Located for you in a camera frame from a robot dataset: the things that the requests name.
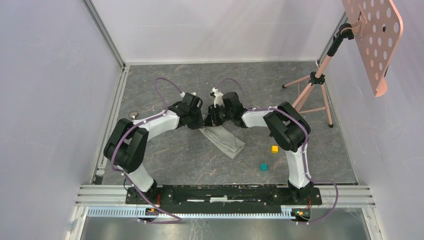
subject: teal cube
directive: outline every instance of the teal cube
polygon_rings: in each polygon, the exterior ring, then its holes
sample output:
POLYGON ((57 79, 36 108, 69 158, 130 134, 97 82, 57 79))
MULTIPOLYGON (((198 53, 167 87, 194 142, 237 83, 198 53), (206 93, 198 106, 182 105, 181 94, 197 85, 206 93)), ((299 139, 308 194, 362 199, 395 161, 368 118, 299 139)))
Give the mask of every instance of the teal cube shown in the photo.
POLYGON ((261 171, 266 171, 268 170, 268 165, 266 163, 261 163, 260 164, 260 170, 261 171))

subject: marble floor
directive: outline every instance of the marble floor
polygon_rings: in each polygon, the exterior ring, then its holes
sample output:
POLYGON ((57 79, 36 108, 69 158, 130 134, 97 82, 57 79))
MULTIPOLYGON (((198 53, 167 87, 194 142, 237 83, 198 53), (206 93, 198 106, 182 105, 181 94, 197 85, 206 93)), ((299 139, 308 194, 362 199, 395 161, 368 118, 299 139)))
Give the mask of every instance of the marble floor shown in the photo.
MULTIPOLYGON (((316 69, 311 61, 133 65, 129 68, 118 119, 128 118, 131 111, 138 111, 137 119, 142 119, 163 109, 154 88, 154 80, 158 77, 174 81, 185 92, 196 92, 204 101, 202 113, 207 114, 208 105, 213 103, 209 96, 212 87, 226 77, 241 83, 247 95, 248 106, 245 107, 268 107, 284 101, 293 103, 298 96, 298 87, 283 89, 282 84, 309 75, 316 69)), ((161 81, 158 87, 169 105, 181 100, 171 84, 161 81)), ((237 92, 244 103, 242 93, 233 82, 223 83, 219 90, 224 94, 237 92)), ((316 87, 302 110, 323 106, 321 90, 316 87)), ((354 170, 336 118, 333 117, 334 128, 329 128, 325 111, 305 113, 303 117, 311 127, 307 154, 312 177, 354 183, 354 170)), ((276 143, 269 137, 268 130, 263 127, 237 128, 232 122, 225 122, 223 126, 246 143, 235 159, 223 154, 200 131, 181 127, 148 143, 143 161, 145 168, 160 185, 287 183, 286 156, 282 150, 271 153, 271 146, 276 143), (267 164, 268 170, 261 171, 260 164, 267 164)), ((124 178, 112 172, 110 166, 106 168, 102 184, 121 185, 123 181, 124 178)))

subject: tripod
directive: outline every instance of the tripod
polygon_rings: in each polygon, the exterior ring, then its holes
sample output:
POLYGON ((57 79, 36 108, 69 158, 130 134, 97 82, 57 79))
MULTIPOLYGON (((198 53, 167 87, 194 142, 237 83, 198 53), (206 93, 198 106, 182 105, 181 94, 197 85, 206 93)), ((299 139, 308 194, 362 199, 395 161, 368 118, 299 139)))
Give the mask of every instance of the tripod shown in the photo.
POLYGON ((299 78, 295 81, 286 83, 282 86, 282 88, 285 89, 291 85, 299 84, 309 79, 309 83, 304 88, 304 90, 299 94, 299 96, 297 97, 296 101, 294 101, 292 106, 294 109, 296 109, 296 111, 298 111, 301 114, 326 110, 327 117, 328 117, 328 126, 330 128, 334 127, 334 124, 333 124, 333 120, 330 113, 330 106, 329 106, 329 101, 327 99, 326 87, 324 86, 326 79, 323 72, 326 69, 327 65, 329 64, 331 58, 336 54, 337 50, 340 47, 340 44, 342 44, 343 42, 343 39, 352 40, 354 39, 354 37, 355 36, 353 33, 352 25, 349 23, 342 24, 339 27, 339 31, 336 37, 333 38, 333 42, 329 50, 327 51, 327 55, 325 56, 321 65, 319 66, 318 70, 311 72, 310 75, 308 76, 299 78), (312 90, 314 89, 315 85, 317 84, 321 85, 322 97, 324 98, 324 106, 315 108, 315 109, 306 110, 306 111, 300 111, 303 105, 305 104, 306 100, 308 99, 309 95, 311 94, 312 90))

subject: black cable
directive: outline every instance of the black cable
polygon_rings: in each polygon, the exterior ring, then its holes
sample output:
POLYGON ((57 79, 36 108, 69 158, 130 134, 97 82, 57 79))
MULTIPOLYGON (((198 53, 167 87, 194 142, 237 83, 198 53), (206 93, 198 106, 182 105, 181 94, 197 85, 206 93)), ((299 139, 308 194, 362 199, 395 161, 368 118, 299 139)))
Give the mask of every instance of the black cable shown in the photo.
POLYGON ((123 188, 128 192, 128 189, 125 187, 125 182, 127 181, 127 178, 125 177, 123 180, 123 188))

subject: yellow cube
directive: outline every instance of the yellow cube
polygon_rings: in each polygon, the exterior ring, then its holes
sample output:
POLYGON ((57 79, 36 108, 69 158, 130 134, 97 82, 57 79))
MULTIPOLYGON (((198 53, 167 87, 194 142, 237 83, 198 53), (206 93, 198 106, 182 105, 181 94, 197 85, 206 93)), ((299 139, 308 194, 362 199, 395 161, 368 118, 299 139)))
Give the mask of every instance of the yellow cube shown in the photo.
POLYGON ((273 145, 271 148, 271 153, 277 154, 278 153, 278 146, 273 145))

